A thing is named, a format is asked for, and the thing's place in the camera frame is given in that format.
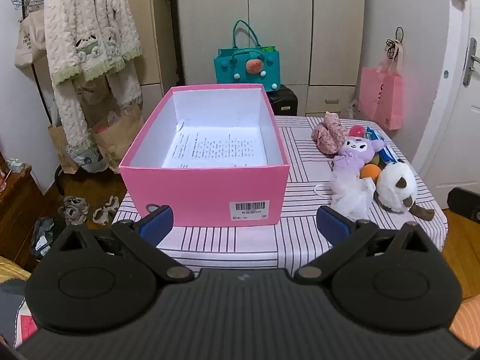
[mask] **teal bag handle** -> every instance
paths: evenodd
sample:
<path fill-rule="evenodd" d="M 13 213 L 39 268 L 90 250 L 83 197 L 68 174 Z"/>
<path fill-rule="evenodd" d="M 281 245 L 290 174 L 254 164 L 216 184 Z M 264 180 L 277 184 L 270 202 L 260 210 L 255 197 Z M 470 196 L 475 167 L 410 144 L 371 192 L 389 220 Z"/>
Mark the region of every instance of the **teal bag handle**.
<path fill-rule="evenodd" d="M 249 47 L 246 47 L 244 49 L 238 49 L 237 51 L 234 51 L 232 53 L 232 59 L 230 61 L 235 61 L 236 60 L 235 56 L 237 56 L 239 54 L 248 54 L 248 53 L 258 53 L 258 54 L 260 54 L 260 59 L 262 61 L 265 61 L 265 54 L 263 53 L 262 50 L 253 49 L 253 48 L 249 48 Z"/>
<path fill-rule="evenodd" d="M 233 48 L 234 49 L 238 49 L 237 47 L 237 42 L 235 41 L 235 30 L 237 29 L 237 26 L 239 23 L 243 23 L 247 26 L 247 28 L 250 30 L 251 34 L 253 35 L 254 39 L 255 39 L 255 42 L 256 42 L 256 47 L 260 48 L 261 45 L 260 43 L 258 43 L 258 38 L 257 38 L 257 35 L 255 34 L 254 30 L 251 29 L 251 27 L 247 24 L 246 21 L 244 20 L 237 20 L 237 22 L 235 23 L 235 25 L 233 26 Z"/>

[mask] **purple plush toy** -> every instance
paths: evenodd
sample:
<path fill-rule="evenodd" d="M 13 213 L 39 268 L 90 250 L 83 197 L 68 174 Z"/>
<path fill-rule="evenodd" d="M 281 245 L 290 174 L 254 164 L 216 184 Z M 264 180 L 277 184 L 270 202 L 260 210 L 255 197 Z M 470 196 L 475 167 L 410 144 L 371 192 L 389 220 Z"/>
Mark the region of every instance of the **purple plush toy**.
<path fill-rule="evenodd" d="M 347 137 L 344 144 L 333 159 L 333 170 L 351 170 L 360 172 L 385 147 L 383 140 L 370 140 L 359 137 Z"/>

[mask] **black suitcase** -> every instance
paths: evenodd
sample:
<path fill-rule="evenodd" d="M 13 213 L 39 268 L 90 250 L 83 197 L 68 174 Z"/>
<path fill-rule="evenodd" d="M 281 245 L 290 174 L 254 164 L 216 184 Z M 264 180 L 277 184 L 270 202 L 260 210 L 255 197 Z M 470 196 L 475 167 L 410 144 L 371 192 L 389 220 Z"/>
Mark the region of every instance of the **black suitcase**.
<path fill-rule="evenodd" d="M 480 194 L 456 187 L 448 193 L 447 204 L 455 214 L 480 223 Z"/>
<path fill-rule="evenodd" d="M 299 101 L 295 93 L 285 85 L 273 92 L 267 92 L 273 113 L 278 116 L 297 116 Z"/>

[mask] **door handle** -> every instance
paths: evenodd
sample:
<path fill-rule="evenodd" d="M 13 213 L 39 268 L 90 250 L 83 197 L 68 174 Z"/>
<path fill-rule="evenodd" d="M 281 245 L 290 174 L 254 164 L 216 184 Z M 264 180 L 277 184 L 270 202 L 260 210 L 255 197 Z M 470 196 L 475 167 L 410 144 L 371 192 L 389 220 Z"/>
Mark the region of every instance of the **door handle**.
<path fill-rule="evenodd" d="M 480 63 L 480 58 L 476 56 L 477 52 L 477 40 L 475 38 L 470 38 L 470 46 L 468 49 L 468 57 L 466 59 L 465 65 L 465 75 L 463 76 L 463 85 L 468 86 L 470 84 L 470 80 L 472 78 L 472 73 L 477 73 L 474 68 L 475 62 Z"/>

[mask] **pink box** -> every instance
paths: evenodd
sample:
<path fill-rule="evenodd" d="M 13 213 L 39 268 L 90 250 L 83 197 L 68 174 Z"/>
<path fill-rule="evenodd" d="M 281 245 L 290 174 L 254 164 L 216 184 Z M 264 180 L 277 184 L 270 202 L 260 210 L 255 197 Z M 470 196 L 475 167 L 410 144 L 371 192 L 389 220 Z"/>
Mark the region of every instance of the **pink box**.
<path fill-rule="evenodd" d="M 140 215 L 167 204 L 175 226 L 274 225 L 289 161 L 260 84 L 176 87 L 119 169 Z"/>

